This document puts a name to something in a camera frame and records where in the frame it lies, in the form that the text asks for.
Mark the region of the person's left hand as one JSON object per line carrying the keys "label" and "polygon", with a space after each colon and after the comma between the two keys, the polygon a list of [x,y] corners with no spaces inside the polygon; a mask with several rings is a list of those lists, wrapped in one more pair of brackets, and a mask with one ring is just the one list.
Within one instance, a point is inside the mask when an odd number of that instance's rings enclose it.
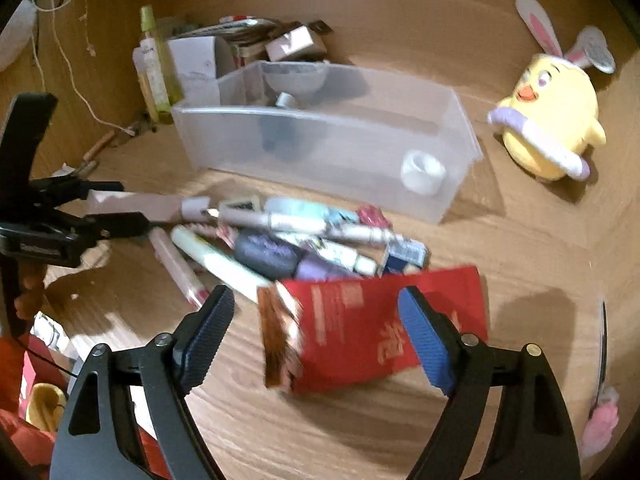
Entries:
{"label": "person's left hand", "polygon": [[44,303],[44,279],[48,268],[32,261],[18,263],[18,279],[21,293],[14,300],[14,308],[18,318],[32,321]]}

